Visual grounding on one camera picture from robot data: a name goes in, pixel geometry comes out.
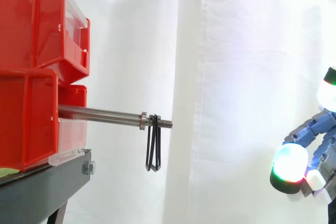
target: metal table frame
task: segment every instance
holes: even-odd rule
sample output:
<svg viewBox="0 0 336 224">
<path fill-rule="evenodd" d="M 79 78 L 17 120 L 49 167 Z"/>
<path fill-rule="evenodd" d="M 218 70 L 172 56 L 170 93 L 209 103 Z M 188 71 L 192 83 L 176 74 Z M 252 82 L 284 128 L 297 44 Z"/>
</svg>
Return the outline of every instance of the metal table frame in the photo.
<svg viewBox="0 0 336 224">
<path fill-rule="evenodd" d="M 63 222 L 67 201 L 89 180 L 91 150 L 57 167 L 43 166 L 0 178 L 0 223 Z"/>
</svg>

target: green light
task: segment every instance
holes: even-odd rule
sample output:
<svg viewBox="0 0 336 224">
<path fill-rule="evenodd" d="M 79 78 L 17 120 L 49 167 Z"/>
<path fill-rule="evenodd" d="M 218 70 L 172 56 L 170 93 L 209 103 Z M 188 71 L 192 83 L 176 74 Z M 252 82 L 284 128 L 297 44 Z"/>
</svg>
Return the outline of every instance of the green light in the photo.
<svg viewBox="0 0 336 224">
<path fill-rule="evenodd" d="M 274 158 L 273 171 L 282 180 L 299 182 L 304 177 L 308 153 L 299 144 L 285 144 Z"/>
</svg>

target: green tape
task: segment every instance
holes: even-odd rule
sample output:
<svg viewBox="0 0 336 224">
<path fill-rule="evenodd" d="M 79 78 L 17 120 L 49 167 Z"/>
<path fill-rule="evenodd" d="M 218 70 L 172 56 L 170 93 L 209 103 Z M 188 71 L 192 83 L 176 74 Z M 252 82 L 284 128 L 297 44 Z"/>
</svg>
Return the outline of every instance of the green tape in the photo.
<svg viewBox="0 0 336 224">
<path fill-rule="evenodd" d="M 11 169 L 11 168 L 0 168 L 0 178 L 5 177 L 6 175 L 9 174 L 16 174 L 20 170 L 17 169 Z"/>
</svg>

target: threaded bolt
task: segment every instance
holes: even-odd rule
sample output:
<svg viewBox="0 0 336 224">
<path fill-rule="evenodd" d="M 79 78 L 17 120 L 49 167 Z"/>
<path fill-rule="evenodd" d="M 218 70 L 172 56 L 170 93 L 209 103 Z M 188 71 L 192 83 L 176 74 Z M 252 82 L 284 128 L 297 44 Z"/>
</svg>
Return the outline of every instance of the threaded bolt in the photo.
<svg viewBox="0 0 336 224">
<path fill-rule="evenodd" d="M 169 120 L 158 120 L 157 124 L 161 128 L 171 129 L 173 127 L 173 121 Z"/>
</svg>

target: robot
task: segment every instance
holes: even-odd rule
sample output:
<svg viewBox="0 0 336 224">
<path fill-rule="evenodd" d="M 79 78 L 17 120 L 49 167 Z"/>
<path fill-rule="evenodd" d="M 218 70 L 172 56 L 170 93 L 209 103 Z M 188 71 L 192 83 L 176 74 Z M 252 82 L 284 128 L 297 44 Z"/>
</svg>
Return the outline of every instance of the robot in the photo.
<svg viewBox="0 0 336 224">
<path fill-rule="evenodd" d="M 329 68 L 318 99 L 322 111 L 289 133 L 274 159 L 270 182 L 285 194 L 313 194 L 320 205 L 336 198 L 336 68 Z M 308 163 L 305 150 L 317 135 L 326 133 Z"/>
</svg>

